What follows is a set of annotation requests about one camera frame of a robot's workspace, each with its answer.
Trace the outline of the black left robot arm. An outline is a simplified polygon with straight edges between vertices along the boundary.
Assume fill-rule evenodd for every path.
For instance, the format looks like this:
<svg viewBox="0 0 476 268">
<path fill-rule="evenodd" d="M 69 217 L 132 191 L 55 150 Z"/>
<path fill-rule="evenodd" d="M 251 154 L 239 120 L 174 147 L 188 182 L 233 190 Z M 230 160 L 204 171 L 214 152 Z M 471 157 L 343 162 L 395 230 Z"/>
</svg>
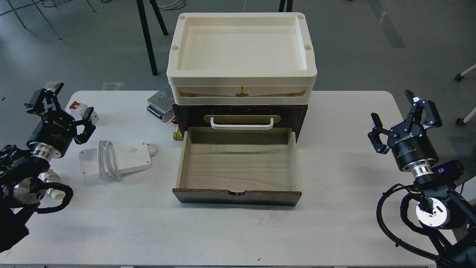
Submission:
<svg viewBox="0 0 476 268">
<path fill-rule="evenodd" d="M 0 248 L 11 249 L 29 234 L 26 222 L 34 213 L 48 214 L 63 210 L 73 198 L 73 190 L 59 182 L 39 178 L 50 168 L 53 158 L 65 156 L 72 141 L 86 143 L 96 127 L 93 107 L 81 120 L 65 112 L 57 96 L 64 83 L 37 90 L 25 104 L 26 112 L 41 117 L 27 142 L 27 149 L 6 145 L 1 149 Z"/>
</svg>

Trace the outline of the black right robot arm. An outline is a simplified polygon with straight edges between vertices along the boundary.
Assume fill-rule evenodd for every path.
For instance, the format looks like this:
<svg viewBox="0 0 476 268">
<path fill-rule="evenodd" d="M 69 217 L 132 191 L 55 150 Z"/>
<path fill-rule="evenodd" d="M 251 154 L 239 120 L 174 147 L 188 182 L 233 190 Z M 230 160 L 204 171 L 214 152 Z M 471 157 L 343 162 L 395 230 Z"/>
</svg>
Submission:
<svg viewBox="0 0 476 268">
<path fill-rule="evenodd" d="M 392 151 L 398 169 L 411 172 L 411 185 L 396 184 L 382 194 L 376 219 L 381 230 L 396 246 L 435 261 L 439 268 L 475 267 L 475 208 L 456 191 L 455 181 L 463 175 L 459 160 L 437 165 L 438 156 L 426 131 L 442 126 L 435 104 L 415 97 L 411 90 L 405 94 L 411 109 L 406 119 L 386 130 L 380 117 L 371 114 L 372 131 L 368 134 L 379 154 Z M 400 204 L 400 218 L 413 232 L 427 236 L 437 254 L 412 246 L 395 236 L 382 216 L 385 200 L 399 190 L 406 190 Z"/>
</svg>

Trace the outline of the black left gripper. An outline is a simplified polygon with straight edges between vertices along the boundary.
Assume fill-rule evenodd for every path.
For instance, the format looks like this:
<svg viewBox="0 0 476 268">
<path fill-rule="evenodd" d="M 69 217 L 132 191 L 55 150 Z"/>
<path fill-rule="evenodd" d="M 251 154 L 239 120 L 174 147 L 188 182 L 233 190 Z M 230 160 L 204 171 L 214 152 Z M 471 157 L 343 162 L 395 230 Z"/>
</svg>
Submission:
<svg viewBox="0 0 476 268">
<path fill-rule="evenodd" d="M 27 141 L 28 148 L 33 149 L 37 144 L 47 144 L 58 151 L 55 158 L 65 156 L 73 139 L 78 145 L 88 142 L 96 129 L 91 119 L 93 107 L 87 108 L 79 121 L 61 111 L 57 95 L 63 86 L 64 83 L 57 83 L 52 88 L 36 90 L 31 101 L 26 103 L 27 113 L 44 114 Z M 77 134 L 76 127 L 80 125 L 83 125 L 84 129 L 82 133 Z"/>
</svg>

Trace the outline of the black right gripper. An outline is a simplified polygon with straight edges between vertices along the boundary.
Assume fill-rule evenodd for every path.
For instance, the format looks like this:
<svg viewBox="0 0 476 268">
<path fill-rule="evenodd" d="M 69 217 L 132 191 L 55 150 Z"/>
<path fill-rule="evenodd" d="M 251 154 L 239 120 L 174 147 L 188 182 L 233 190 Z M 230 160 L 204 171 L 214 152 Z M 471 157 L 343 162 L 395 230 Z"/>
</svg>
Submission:
<svg viewBox="0 0 476 268">
<path fill-rule="evenodd" d="M 383 128 L 381 119 L 376 113 L 370 114 L 373 126 L 372 131 L 368 133 L 370 142 L 377 153 L 386 154 L 391 148 L 398 169 L 403 172 L 408 171 L 406 166 L 413 162 L 428 160 L 434 164 L 439 161 L 426 129 L 439 128 L 443 125 L 434 102 L 416 97 L 411 90 L 405 90 L 405 94 L 412 107 L 406 120 L 391 128 L 398 137 L 389 136 L 391 131 Z M 380 134 L 389 136 L 387 145 L 382 143 Z"/>
</svg>

